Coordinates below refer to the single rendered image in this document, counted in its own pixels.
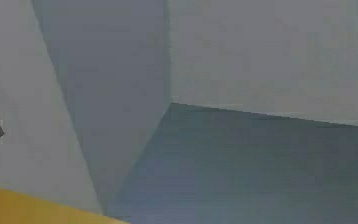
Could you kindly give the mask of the white room door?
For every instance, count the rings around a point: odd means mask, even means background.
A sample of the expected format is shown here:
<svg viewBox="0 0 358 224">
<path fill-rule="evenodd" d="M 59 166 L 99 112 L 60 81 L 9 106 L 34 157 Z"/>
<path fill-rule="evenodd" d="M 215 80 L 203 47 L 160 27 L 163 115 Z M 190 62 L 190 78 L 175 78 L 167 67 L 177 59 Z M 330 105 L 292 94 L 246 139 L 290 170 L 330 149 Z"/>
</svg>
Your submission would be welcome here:
<svg viewBox="0 0 358 224">
<path fill-rule="evenodd" d="M 0 0 L 0 187 L 101 214 L 31 0 Z"/>
</svg>

